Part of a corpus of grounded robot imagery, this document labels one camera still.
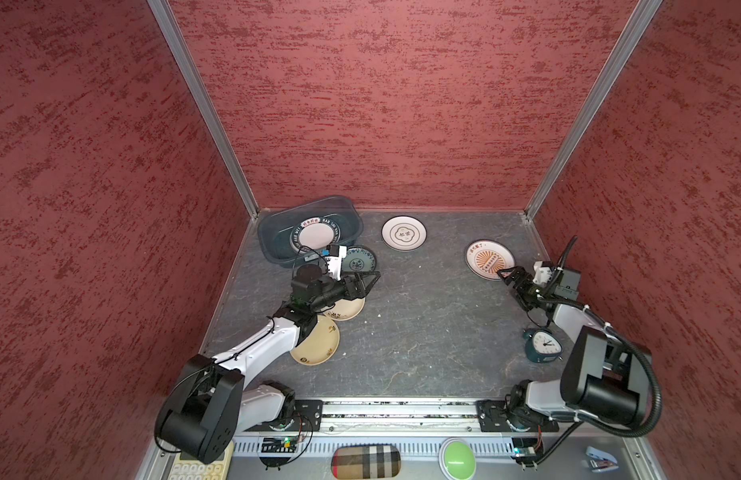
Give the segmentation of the white plate orange sunburst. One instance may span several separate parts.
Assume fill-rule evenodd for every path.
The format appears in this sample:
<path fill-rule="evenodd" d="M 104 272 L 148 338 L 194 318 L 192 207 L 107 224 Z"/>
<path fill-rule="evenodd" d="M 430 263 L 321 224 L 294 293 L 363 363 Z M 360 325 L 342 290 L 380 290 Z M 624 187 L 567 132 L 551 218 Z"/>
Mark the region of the white plate orange sunburst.
<path fill-rule="evenodd" d="M 466 264 L 480 278 L 500 281 L 516 267 L 514 255 L 504 245 L 493 240 L 477 240 L 465 252 Z"/>

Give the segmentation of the white plate green HAO SHI rim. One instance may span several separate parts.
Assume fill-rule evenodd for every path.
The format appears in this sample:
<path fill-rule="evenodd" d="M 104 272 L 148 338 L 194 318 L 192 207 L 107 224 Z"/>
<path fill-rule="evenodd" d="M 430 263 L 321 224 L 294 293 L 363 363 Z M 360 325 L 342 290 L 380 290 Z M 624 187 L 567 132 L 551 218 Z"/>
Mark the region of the white plate green HAO SHI rim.
<path fill-rule="evenodd" d="M 300 222 L 290 234 L 290 244 L 298 251 L 302 247 L 320 250 L 340 238 L 340 225 L 328 216 L 316 216 Z"/>

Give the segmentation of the white plate flower outline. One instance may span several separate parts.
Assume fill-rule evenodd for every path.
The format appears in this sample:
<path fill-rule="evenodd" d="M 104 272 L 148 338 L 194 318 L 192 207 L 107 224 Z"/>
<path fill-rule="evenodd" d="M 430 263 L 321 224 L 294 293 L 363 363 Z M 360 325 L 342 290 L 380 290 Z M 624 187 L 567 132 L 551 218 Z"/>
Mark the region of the white plate flower outline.
<path fill-rule="evenodd" d="M 412 216 L 395 216 L 382 227 L 384 242 L 394 250 L 413 251 L 423 246 L 428 238 L 425 224 Z"/>

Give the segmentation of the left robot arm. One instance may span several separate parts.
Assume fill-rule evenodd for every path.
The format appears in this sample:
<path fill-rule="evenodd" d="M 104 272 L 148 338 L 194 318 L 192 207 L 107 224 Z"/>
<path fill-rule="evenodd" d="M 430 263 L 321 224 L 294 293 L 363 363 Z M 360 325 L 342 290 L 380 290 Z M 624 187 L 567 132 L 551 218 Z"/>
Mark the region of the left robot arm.
<path fill-rule="evenodd" d="M 380 272 L 370 271 L 334 279 L 316 264 L 300 266 L 290 297 L 262 330 L 227 352 L 196 354 L 184 364 L 154 422 L 156 446 L 211 464 L 238 430 L 292 417 L 292 390 L 276 382 L 250 390 L 250 382 L 304 343 L 324 310 L 340 300 L 366 298 L 380 278 Z"/>

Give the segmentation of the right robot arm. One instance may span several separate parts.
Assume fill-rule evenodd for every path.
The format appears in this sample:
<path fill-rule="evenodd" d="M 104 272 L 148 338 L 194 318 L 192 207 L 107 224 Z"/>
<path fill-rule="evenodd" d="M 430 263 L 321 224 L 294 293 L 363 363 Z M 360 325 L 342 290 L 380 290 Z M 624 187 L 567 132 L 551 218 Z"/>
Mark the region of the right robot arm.
<path fill-rule="evenodd" d="M 588 423 L 621 437 L 641 437 L 659 423 L 662 391 L 649 350 L 620 334 L 579 302 L 580 273 L 540 262 L 498 271 L 526 312 L 541 310 L 570 340 L 558 380 L 524 380 L 506 397 L 510 428 L 529 431 L 554 422 Z"/>

